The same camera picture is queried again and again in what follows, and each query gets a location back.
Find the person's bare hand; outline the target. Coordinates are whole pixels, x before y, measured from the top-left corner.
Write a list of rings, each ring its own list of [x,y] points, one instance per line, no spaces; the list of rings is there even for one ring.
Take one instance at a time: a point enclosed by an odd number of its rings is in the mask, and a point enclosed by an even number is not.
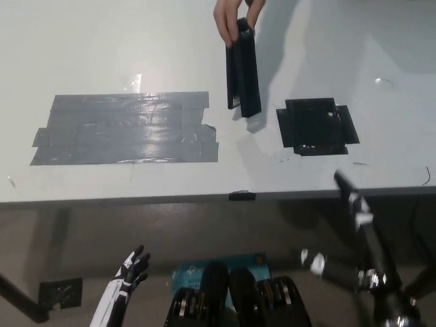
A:
[[[213,17],[217,30],[227,48],[238,39],[238,9],[242,0],[218,0],[216,1]],[[265,0],[245,1],[248,6],[246,19],[248,25],[254,30],[258,17],[265,6]]]

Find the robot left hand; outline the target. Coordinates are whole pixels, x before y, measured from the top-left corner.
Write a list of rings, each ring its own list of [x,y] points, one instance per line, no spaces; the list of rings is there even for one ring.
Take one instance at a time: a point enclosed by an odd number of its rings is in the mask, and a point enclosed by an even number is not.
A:
[[[121,264],[113,280],[121,281],[122,290],[133,292],[148,277],[146,270],[150,257],[150,253],[144,252],[144,245],[140,245]]]

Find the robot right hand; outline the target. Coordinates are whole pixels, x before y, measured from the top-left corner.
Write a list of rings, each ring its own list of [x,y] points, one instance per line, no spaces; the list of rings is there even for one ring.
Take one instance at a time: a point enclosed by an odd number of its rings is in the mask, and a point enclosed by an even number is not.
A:
[[[354,185],[340,170],[334,173],[334,181],[339,188],[341,199],[354,222],[356,231],[363,225],[371,224],[373,222],[373,213],[365,198]]]

